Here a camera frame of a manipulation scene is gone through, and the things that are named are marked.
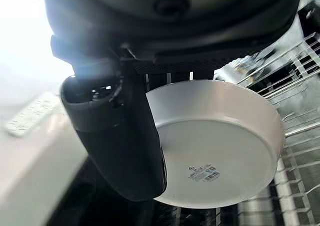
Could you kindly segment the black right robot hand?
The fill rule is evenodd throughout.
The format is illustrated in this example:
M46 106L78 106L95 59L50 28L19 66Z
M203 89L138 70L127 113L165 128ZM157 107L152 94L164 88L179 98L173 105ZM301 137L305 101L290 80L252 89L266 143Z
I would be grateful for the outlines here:
M55 57L75 72L61 99L107 183L131 201L167 185L145 74L202 76L256 53L292 25L300 0L44 0Z

